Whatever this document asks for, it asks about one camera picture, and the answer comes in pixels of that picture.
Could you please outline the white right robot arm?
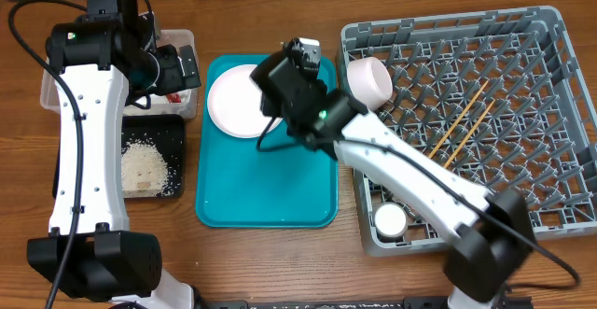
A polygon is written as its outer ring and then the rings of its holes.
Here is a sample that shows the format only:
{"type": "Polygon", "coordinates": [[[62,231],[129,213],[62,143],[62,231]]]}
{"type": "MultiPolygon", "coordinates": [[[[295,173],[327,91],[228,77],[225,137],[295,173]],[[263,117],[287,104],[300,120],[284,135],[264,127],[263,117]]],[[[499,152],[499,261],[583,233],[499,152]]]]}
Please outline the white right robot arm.
{"type": "Polygon", "coordinates": [[[375,114],[393,93],[377,58],[347,66],[348,91],[327,91],[317,67],[279,51],[250,78],[306,148],[321,149],[413,207],[449,244],[444,273],[454,290],[450,308],[492,308],[506,281],[530,255],[535,237],[515,190],[491,193],[461,178],[403,141],[375,114]]]}

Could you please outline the rice pile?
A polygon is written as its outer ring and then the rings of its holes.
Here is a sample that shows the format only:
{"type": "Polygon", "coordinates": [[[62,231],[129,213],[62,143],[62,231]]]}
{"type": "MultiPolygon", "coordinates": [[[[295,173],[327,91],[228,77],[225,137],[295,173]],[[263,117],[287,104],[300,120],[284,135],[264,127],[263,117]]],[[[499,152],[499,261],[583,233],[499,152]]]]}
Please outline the rice pile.
{"type": "Polygon", "coordinates": [[[125,198],[171,197],[178,186],[171,182],[175,174],[176,170],[155,144],[131,141],[121,155],[121,184],[125,198]]]}

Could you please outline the tissue with red wrapper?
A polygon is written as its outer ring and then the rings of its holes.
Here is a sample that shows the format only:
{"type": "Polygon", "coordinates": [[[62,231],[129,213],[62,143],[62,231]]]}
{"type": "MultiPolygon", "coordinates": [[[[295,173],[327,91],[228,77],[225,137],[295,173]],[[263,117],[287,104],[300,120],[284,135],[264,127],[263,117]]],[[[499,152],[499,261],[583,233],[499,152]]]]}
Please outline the tissue with red wrapper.
{"type": "Polygon", "coordinates": [[[134,105],[124,108],[125,116],[169,115],[175,114],[183,119],[193,119],[197,111],[197,90],[184,90],[165,96],[150,95],[151,107],[141,109],[134,105]]]}

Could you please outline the large pink plate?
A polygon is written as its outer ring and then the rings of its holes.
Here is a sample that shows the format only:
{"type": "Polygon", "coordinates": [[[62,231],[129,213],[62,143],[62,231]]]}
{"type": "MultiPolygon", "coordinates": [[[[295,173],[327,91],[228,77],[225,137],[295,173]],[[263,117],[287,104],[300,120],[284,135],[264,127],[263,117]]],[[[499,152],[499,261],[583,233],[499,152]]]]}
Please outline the large pink plate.
{"type": "Polygon", "coordinates": [[[250,78],[257,66],[241,64],[221,74],[207,94],[211,121],[236,138],[259,137],[271,121],[260,109],[261,90],[250,78]]]}

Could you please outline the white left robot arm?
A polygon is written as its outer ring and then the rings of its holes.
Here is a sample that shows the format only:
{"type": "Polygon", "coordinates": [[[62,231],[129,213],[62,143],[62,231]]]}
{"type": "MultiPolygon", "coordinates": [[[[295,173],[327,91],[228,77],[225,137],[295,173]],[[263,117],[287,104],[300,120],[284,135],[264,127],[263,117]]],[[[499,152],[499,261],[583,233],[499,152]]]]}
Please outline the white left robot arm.
{"type": "Polygon", "coordinates": [[[28,242],[27,260],[74,299],[196,308],[197,290],[163,268],[156,236],[131,230],[122,191],[125,107],[201,84],[193,48],[158,46],[142,1],[87,0],[76,20],[54,26],[38,58],[60,98],[59,174],[48,233],[28,242]]]}

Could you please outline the wooden chopstick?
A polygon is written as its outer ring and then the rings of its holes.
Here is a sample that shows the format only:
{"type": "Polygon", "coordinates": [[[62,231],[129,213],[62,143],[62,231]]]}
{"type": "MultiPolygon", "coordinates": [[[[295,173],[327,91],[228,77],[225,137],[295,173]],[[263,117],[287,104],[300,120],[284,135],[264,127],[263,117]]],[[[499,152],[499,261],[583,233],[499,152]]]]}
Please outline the wooden chopstick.
{"type": "Polygon", "coordinates": [[[456,126],[460,123],[460,121],[464,118],[464,116],[466,115],[466,113],[470,110],[470,108],[472,107],[472,105],[477,101],[477,99],[481,96],[481,94],[483,93],[484,89],[487,87],[487,85],[489,84],[489,79],[486,80],[479,88],[479,90],[477,91],[477,93],[472,97],[471,101],[467,104],[467,106],[464,108],[464,110],[460,113],[460,115],[456,118],[456,120],[453,122],[453,124],[451,125],[451,127],[447,130],[447,132],[440,138],[439,142],[435,145],[435,147],[432,149],[432,151],[427,155],[427,157],[429,159],[433,159],[433,157],[435,156],[435,154],[439,151],[439,149],[442,147],[443,143],[449,138],[450,134],[453,132],[453,130],[456,128],[456,126]]]}
{"type": "Polygon", "coordinates": [[[493,99],[487,105],[486,109],[479,115],[479,118],[476,120],[475,124],[472,126],[472,128],[467,133],[467,135],[461,140],[461,143],[458,145],[458,147],[456,148],[456,150],[454,150],[453,153],[450,155],[450,157],[444,162],[443,168],[447,169],[448,167],[450,167],[451,163],[455,160],[455,158],[457,157],[458,153],[462,150],[462,148],[465,146],[465,144],[467,143],[467,141],[471,138],[471,136],[473,135],[473,133],[477,130],[477,128],[483,122],[483,120],[486,117],[486,115],[490,112],[490,110],[492,109],[492,107],[495,104],[495,102],[496,102],[496,99],[493,99]]]}

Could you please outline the white cup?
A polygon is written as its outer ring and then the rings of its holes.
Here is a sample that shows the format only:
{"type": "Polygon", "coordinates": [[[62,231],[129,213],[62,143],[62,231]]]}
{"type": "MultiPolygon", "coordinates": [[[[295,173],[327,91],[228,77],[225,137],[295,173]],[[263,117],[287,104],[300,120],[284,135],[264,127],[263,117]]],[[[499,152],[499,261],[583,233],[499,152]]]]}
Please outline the white cup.
{"type": "Polygon", "coordinates": [[[373,223],[377,234],[385,239],[397,239],[408,228],[405,211],[395,203],[381,204],[373,215],[373,223]]]}

